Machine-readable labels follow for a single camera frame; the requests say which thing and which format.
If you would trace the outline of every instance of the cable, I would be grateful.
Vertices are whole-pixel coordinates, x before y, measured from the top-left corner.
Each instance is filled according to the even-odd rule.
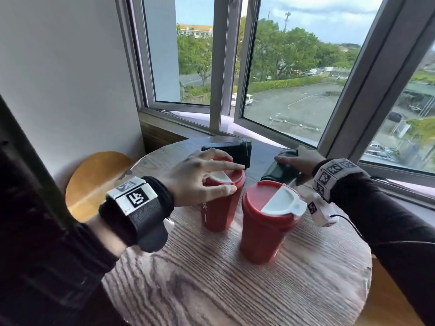
[[[386,242],[375,242],[375,243],[369,243],[368,241],[366,241],[364,239],[364,237],[362,236],[362,234],[358,231],[358,229],[356,228],[356,226],[352,223],[352,221],[346,217],[344,217],[343,215],[339,215],[339,214],[334,214],[334,215],[330,215],[330,217],[335,217],[338,216],[342,219],[345,219],[347,222],[349,222],[350,225],[352,225],[352,227],[354,228],[354,230],[356,231],[357,235],[364,241],[366,242],[369,246],[371,247],[376,247],[376,246],[384,246],[384,245],[391,245],[391,244],[402,244],[402,243],[417,243],[417,244],[429,244],[429,245],[435,245],[435,242],[429,242],[429,241],[412,241],[412,240],[400,240],[400,241],[386,241]]]

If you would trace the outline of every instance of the fingernail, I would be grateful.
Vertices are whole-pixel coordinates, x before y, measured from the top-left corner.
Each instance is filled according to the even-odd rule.
[[[237,191],[237,186],[231,185],[230,194],[236,193],[236,191]]]

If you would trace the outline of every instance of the sky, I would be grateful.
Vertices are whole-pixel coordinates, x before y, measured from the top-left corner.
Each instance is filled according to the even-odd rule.
[[[291,12],[287,30],[301,27],[321,41],[362,45],[382,0],[261,0],[260,19],[284,28],[285,13]],[[243,0],[246,16],[248,0]],[[175,0],[177,22],[213,25],[214,0]]]

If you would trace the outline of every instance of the white lid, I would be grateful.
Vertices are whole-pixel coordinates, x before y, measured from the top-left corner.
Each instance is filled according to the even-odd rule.
[[[231,175],[232,171],[219,171],[219,172],[211,172],[208,177],[212,180],[222,182],[222,183],[232,183],[233,180],[228,177]]]
[[[294,190],[283,185],[270,198],[261,212],[269,215],[293,214],[302,216],[306,209],[307,203],[301,200]]]

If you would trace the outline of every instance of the red lid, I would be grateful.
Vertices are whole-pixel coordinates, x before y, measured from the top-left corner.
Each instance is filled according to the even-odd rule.
[[[226,160],[226,158],[213,158],[213,160]],[[224,170],[220,172],[211,172],[204,182],[205,186],[217,186],[222,184],[236,185],[237,187],[243,186],[246,175],[243,170]]]
[[[274,181],[259,181],[246,189],[242,200],[251,217],[276,226],[287,226],[307,209],[294,189]]]

